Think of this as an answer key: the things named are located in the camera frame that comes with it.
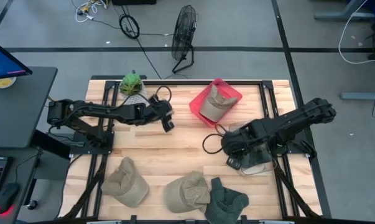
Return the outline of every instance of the black desk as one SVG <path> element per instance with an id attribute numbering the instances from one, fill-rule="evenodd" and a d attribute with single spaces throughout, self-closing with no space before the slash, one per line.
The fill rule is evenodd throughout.
<path id="1" fill-rule="evenodd" d="M 0 89 L 0 147 L 29 146 L 57 74 L 54 67 L 30 69 L 32 75 Z"/>
<path id="2" fill-rule="evenodd" d="M 16 179 L 16 165 L 25 161 L 26 159 L 34 156 L 39 151 L 33 147 L 25 148 L 25 149 L 0 149 L 0 156 L 10 156 L 13 158 L 12 164 L 9 167 L 9 172 L 6 175 L 4 180 L 4 185 L 8 183 L 12 183 Z M 12 205 L 11 209 L 0 215 L 0 223 L 14 223 L 19 214 L 19 210 L 24 202 L 24 195 L 28 191 L 28 186 L 31 183 L 35 165 L 37 163 L 38 158 L 35 157 L 28 162 L 25 162 L 23 165 L 19 167 L 17 170 L 17 183 L 20 185 L 20 191 L 17 194 L 17 197 Z"/>
<path id="3" fill-rule="evenodd" d="M 69 159 L 68 146 L 35 130 L 55 80 L 57 68 L 30 69 L 33 71 L 32 75 L 19 77 L 13 86 L 0 89 L 0 156 L 13 158 L 4 185 L 15 181 L 18 164 L 42 150 Z M 20 190 L 11 209 L 0 215 L 0 224 L 14 223 L 20 207 L 29 201 L 37 179 L 34 177 L 35 171 L 39 169 L 39 164 L 45 164 L 39 157 L 19 166 L 17 183 Z"/>

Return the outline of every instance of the baseball cap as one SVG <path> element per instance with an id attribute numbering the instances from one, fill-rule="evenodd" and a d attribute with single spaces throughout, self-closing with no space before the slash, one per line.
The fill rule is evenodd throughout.
<path id="1" fill-rule="evenodd" d="M 211 198 L 203 174 L 193 171 L 169 183 L 164 189 L 164 200 L 171 212 L 182 213 L 196 209 L 205 212 Z"/>
<path id="2" fill-rule="evenodd" d="M 211 184 L 211 203 L 206 208 L 206 219 L 210 224 L 235 224 L 249 205 L 248 196 L 223 187 L 219 177 L 212 179 Z"/>
<path id="3" fill-rule="evenodd" d="M 201 106 L 200 113 L 211 121 L 219 121 L 236 103 L 237 97 L 226 99 L 222 96 L 216 85 L 211 90 Z"/>
<path id="4" fill-rule="evenodd" d="M 132 159 L 125 157 L 102 184 L 101 191 L 127 207 L 136 208 L 149 192 L 149 184 L 137 171 Z"/>

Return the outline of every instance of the fan stand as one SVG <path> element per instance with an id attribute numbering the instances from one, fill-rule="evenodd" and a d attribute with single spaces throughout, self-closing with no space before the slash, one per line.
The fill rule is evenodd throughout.
<path id="1" fill-rule="evenodd" d="M 177 72 L 179 72 L 179 71 L 181 71 L 181 70 L 183 70 L 183 69 L 186 69 L 186 68 L 188 68 L 188 67 L 190 67 L 190 66 L 192 66 L 193 64 L 194 64 L 194 47 L 193 47 L 193 45 L 191 45 L 190 44 L 190 49 L 192 50 L 192 62 L 189 64 L 189 65 L 186 65 L 186 66 L 184 66 L 184 67 L 182 67 L 182 68 L 179 68 L 179 69 L 176 69 L 179 65 L 180 65 L 180 63 L 183 61 L 183 60 L 186 60 L 187 58 L 186 58 L 186 55 L 184 55 L 180 60 L 179 60 L 179 62 L 174 66 L 174 69 L 172 69 L 172 72 L 174 73 L 174 74 L 176 74 Z"/>

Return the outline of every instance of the computer mouse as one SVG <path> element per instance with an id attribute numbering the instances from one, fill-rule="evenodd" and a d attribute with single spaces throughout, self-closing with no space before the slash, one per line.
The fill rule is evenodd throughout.
<path id="1" fill-rule="evenodd" d="M 9 210 L 19 191 L 17 183 L 6 184 L 0 192 L 0 214 Z"/>

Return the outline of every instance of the floor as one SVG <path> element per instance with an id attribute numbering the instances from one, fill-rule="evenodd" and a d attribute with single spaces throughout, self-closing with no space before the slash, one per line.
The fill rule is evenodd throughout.
<path id="1" fill-rule="evenodd" d="M 338 112 L 334 122 L 312 126 L 332 217 L 375 221 L 373 103 L 339 99 L 342 91 L 375 91 L 375 63 L 344 62 L 336 49 L 344 23 L 313 19 L 314 11 L 340 11 L 345 2 L 273 1 L 290 48 L 284 48 L 286 53 L 270 0 L 158 0 L 156 5 L 129 6 L 129 10 L 142 32 L 165 34 L 173 32 L 182 6 L 191 4 L 196 9 L 195 64 L 180 72 L 188 78 L 289 79 L 299 98 L 297 78 L 304 102 L 315 97 L 332 102 Z M 74 2 L 79 6 L 85 0 Z M 2 13 L 5 5 L 9 6 L 6 15 Z M 113 6 L 99 8 L 94 16 L 118 25 Z M 26 65 L 58 68 L 52 98 L 83 100 L 92 75 L 120 75 L 135 69 L 148 78 L 158 78 L 144 54 L 136 52 L 135 40 L 98 22 L 77 23 L 71 1 L 0 1 L 0 18 L 1 46 Z M 369 22 L 350 24 L 342 47 L 353 51 L 370 47 L 371 42 L 365 40 L 371 34 L 370 26 Z M 166 47 L 172 45 L 172 38 L 145 35 L 139 40 L 144 47 L 152 47 L 147 56 L 160 76 L 170 75 L 176 61 Z M 345 55 L 362 61 L 368 54 Z M 49 128 L 46 112 L 45 108 L 39 122 L 41 131 Z M 61 180 L 38 182 L 33 198 L 39 207 L 33 211 L 23 208 L 19 219 L 52 219 L 60 205 L 61 187 Z"/>

